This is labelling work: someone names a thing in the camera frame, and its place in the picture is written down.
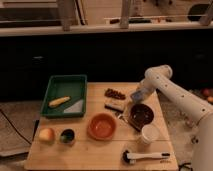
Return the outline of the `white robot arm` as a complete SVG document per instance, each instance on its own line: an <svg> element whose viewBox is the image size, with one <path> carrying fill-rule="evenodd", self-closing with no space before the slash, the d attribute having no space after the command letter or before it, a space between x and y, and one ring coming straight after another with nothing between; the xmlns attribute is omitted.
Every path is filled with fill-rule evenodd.
<svg viewBox="0 0 213 171"><path fill-rule="evenodd" d="M198 126L197 140L192 157L193 171L213 171L213 105L173 83L169 65L148 68L137 90L147 99L160 90Z"/></svg>

